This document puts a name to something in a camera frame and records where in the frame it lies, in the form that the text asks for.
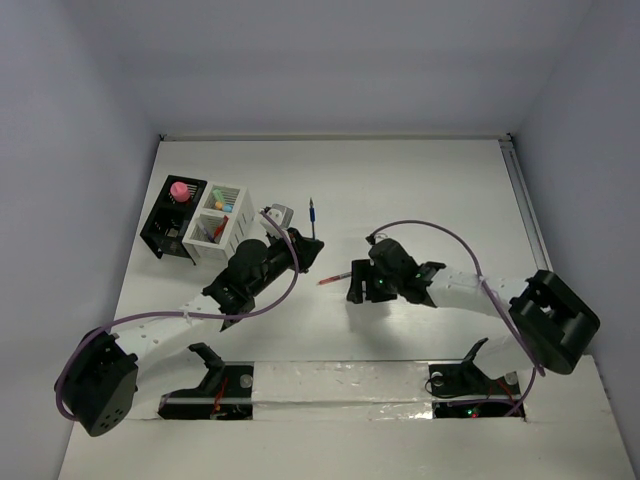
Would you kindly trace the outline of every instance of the pink object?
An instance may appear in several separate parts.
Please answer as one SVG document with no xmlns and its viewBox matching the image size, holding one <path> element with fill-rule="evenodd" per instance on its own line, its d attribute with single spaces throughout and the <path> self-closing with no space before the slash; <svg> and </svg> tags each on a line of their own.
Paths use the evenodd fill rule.
<svg viewBox="0 0 640 480">
<path fill-rule="evenodd" d="M 171 196 L 176 199 L 176 202 L 184 203 L 191 198 L 191 192 L 186 183 L 175 182 L 169 189 Z"/>
</svg>

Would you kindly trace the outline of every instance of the screw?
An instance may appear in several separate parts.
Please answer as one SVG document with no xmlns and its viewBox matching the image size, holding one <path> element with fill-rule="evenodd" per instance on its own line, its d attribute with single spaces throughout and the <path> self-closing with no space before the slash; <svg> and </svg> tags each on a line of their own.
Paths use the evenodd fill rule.
<svg viewBox="0 0 640 480">
<path fill-rule="evenodd" d="M 253 377 L 251 375 L 246 373 L 240 377 L 240 386 L 242 388 L 251 388 L 252 385 L 253 385 Z"/>
</svg>

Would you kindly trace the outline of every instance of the green object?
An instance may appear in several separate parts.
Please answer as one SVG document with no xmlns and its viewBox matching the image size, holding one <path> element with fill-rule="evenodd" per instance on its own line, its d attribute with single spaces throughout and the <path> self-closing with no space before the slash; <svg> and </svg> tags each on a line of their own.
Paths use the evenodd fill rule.
<svg viewBox="0 0 640 480">
<path fill-rule="evenodd" d="M 219 189 L 214 188 L 214 189 L 213 189 L 213 192 L 211 192 L 211 193 L 213 194 L 213 198 L 215 198 L 215 199 L 216 199 L 216 201 L 218 201 L 218 202 L 222 203 L 223 205 L 224 205 L 225 203 L 227 203 L 227 202 L 225 201 L 225 199 L 224 199 L 224 195 L 222 194 L 222 192 L 221 192 Z"/>
</svg>

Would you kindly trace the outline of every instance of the red wire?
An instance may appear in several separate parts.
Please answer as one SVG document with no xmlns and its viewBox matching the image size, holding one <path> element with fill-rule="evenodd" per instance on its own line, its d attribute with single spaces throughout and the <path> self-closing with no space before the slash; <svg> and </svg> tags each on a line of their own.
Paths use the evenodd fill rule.
<svg viewBox="0 0 640 480">
<path fill-rule="evenodd" d="M 498 386 L 501 389 L 503 389 L 505 391 L 505 393 L 509 396 L 509 400 L 511 400 L 511 403 L 515 406 L 516 401 L 513 399 L 513 395 L 511 394 L 511 390 L 509 390 L 509 388 L 500 379 L 496 380 L 496 383 L 498 384 Z"/>
<path fill-rule="evenodd" d="M 222 388 L 220 388 L 220 391 L 216 395 L 216 398 L 214 398 L 214 400 L 213 400 L 213 413 L 214 414 L 216 414 L 218 412 L 218 410 L 220 409 L 220 406 L 218 405 L 218 403 L 220 402 L 220 399 L 224 395 L 224 389 L 227 386 L 227 381 L 228 380 L 229 380 L 228 377 L 224 379 L 224 381 L 222 382 Z"/>
</svg>

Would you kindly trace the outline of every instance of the red pen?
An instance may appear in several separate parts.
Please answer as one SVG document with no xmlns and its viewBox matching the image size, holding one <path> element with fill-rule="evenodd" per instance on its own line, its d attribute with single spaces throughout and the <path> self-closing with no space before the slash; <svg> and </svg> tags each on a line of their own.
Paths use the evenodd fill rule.
<svg viewBox="0 0 640 480">
<path fill-rule="evenodd" d="M 337 282 L 338 280 L 342 280 L 343 278 L 349 278 L 350 276 L 351 276 L 351 272 L 341 273 L 340 275 L 334 275 L 333 277 L 320 280 L 318 282 L 318 285 L 326 285 L 327 283 Z"/>
</svg>

